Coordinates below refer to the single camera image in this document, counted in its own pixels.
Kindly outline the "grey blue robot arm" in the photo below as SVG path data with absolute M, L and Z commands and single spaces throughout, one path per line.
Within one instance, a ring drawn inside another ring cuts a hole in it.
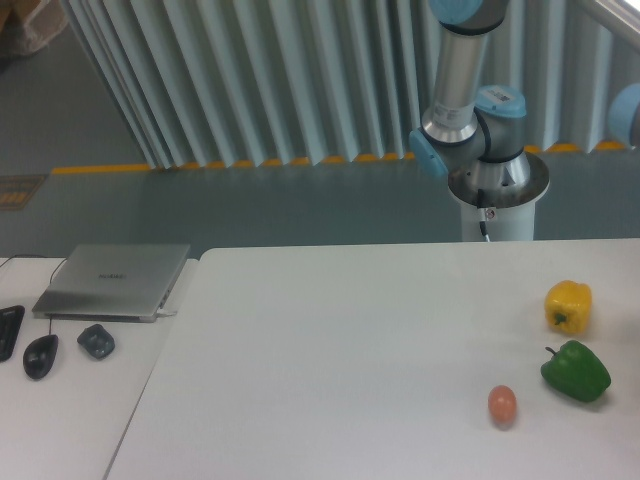
M 613 43 L 639 46 L 627 1 L 433 1 L 433 90 L 409 144 L 422 167 L 473 206 L 513 206 L 549 185 L 527 143 L 562 135 L 592 148 L 639 144 L 639 87 Z

